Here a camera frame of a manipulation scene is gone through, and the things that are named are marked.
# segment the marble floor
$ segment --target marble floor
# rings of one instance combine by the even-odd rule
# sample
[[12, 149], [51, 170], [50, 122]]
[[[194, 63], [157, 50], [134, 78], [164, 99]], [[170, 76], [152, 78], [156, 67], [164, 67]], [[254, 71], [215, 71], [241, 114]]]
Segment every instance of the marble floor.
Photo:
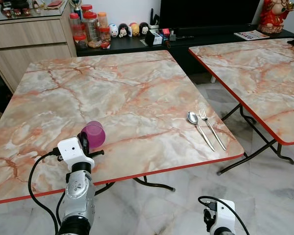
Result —
[[[223, 116], [237, 105], [218, 82], [202, 79], [198, 90]], [[264, 145], [235, 112], [225, 124], [249, 154]], [[268, 137], [266, 131], [258, 126]], [[294, 145], [282, 148], [294, 159]], [[236, 160], [148, 176], [148, 181], [176, 188], [170, 192], [133, 180], [117, 182], [96, 197], [92, 235], [205, 235], [204, 206], [197, 198], [210, 195], [235, 202], [251, 235], [294, 235], [294, 165], [269, 149], [253, 160], [217, 176], [218, 169]], [[40, 197], [55, 210], [61, 194]], [[236, 221], [237, 235], [245, 234]], [[32, 200], [0, 204], [0, 235], [54, 234], [50, 216]]]

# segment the plastic cup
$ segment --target plastic cup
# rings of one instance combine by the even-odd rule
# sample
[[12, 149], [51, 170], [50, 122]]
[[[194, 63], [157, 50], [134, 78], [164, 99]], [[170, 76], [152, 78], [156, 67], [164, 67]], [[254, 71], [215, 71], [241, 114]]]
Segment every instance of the plastic cup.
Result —
[[85, 132], [87, 134], [89, 149], [94, 149], [101, 146], [106, 139], [106, 134], [103, 130], [103, 127], [98, 121], [88, 122], [81, 132]]

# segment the spice jar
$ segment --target spice jar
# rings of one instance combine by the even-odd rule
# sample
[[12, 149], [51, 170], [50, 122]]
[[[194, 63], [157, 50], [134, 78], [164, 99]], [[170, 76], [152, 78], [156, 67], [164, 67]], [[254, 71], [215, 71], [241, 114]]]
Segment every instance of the spice jar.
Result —
[[79, 15], [77, 13], [70, 14], [70, 26], [73, 36], [83, 34], [82, 25], [80, 22]]
[[102, 42], [111, 42], [110, 28], [100, 28], [100, 38]]
[[86, 36], [83, 35], [79, 35], [79, 36], [73, 36], [74, 39], [74, 43], [76, 46], [76, 49], [78, 50], [85, 50], [87, 49], [87, 41], [86, 41]]
[[91, 6], [90, 4], [81, 5], [80, 8], [82, 9], [83, 14], [86, 12], [93, 12], [93, 6]]
[[98, 21], [100, 28], [108, 27], [107, 14], [105, 12], [98, 12]]
[[92, 48], [100, 47], [101, 41], [98, 31], [97, 14], [94, 12], [86, 12], [83, 16], [88, 46]]

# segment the silver spoon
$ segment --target silver spoon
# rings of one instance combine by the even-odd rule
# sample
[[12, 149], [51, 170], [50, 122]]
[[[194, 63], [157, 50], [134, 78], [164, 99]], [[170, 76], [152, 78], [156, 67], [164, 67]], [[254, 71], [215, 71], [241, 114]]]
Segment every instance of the silver spoon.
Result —
[[202, 130], [202, 128], [198, 125], [198, 117], [194, 112], [188, 112], [187, 113], [187, 119], [191, 124], [194, 124], [196, 127], [199, 128], [202, 136], [204, 137], [205, 141], [207, 142], [207, 144], [209, 145], [209, 147], [214, 151], [215, 149], [213, 148], [212, 144], [210, 143], [210, 141], [208, 140], [206, 134], [204, 133], [204, 131]]

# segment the fork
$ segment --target fork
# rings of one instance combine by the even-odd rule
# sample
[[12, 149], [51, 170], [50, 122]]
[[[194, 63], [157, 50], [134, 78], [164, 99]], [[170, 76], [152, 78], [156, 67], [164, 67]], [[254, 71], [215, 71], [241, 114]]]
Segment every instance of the fork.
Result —
[[205, 110], [204, 109], [199, 109], [199, 116], [200, 116], [200, 118], [202, 120], [204, 120], [208, 124], [208, 126], [210, 127], [212, 133], [214, 133], [215, 137], [217, 138], [217, 140], [218, 140], [219, 144], [221, 145], [221, 147], [223, 148], [223, 150], [226, 150], [224, 144], [222, 143], [222, 141], [220, 140], [220, 138], [216, 134], [215, 130], [213, 129], [212, 125], [208, 121], [208, 117], [206, 116], [206, 113], [205, 113]]

